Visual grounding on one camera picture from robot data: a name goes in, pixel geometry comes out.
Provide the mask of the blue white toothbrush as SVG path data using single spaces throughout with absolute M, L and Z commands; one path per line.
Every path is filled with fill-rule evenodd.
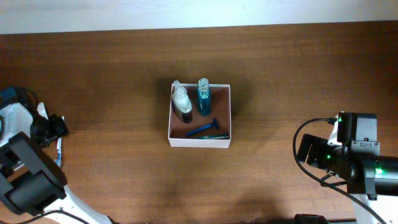
M 62 137 L 59 137 L 57 139 L 57 158 L 54 160 L 54 162 L 61 167 L 62 166 Z

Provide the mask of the green red toothpaste tube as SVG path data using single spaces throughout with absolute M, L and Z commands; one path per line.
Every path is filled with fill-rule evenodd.
M 229 139 L 229 135 L 228 135 L 228 133 L 207 135 L 207 136 L 198 137 L 197 139 L 203 139 L 203 140 L 205 140 L 205 139 Z

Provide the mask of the blue disposable razor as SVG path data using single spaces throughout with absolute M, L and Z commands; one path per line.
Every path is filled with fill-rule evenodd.
M 194 129 L 192 131 L 189 131 L 189 132 L 187 132 L 185 134 L 185 136 L 186 137 L 190 137 L 190 136 L 196 135 L 196 134 L 198 134 L 198 133 L 200 133 L 202 131 L 206 131 L 207 129 L 210 129 L 210 128 L 215 128 L 215 129 L 219 129 L 220 128 L 217 119 L 213 118 L 213 121 L 211 123 L 203 125 L 203 126 L 201 126 L 199 128 L 196 128 L 196 129 Z

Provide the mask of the blue mouthwash bottle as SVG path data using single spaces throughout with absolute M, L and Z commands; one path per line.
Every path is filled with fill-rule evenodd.
M 201 78 L 198 81 L 198 110 L 201 115 L 206 116 L 210 113 L 210 84 L 207 78 Z

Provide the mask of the clear spray bottle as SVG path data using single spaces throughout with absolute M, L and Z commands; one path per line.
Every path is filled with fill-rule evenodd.
M 172 104 L 177 117 L 184 123 L 192 121 L 192 102 L 188 97 L 187 90 L 178 80 L 174 81 L 175 90 L 172 93 Z

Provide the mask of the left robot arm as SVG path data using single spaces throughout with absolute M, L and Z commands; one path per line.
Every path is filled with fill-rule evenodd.
M 68 133 L 64 118 L 49 115 L 32 90 L 1 90 L 1 202 L 16 215 L 32 215 L 30 222 L 113 224 L 68 186 L 62 170 Z

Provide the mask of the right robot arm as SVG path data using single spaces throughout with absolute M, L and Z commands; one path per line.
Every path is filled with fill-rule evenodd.
M 304 134 L 300 144 L 292 141 L 298 167 L 349 198 L 355 223 L 397 223 L 397 158 L 380 154 L 377 116 L 342 111 L 322 121 L 333 125 L 328 139 Z

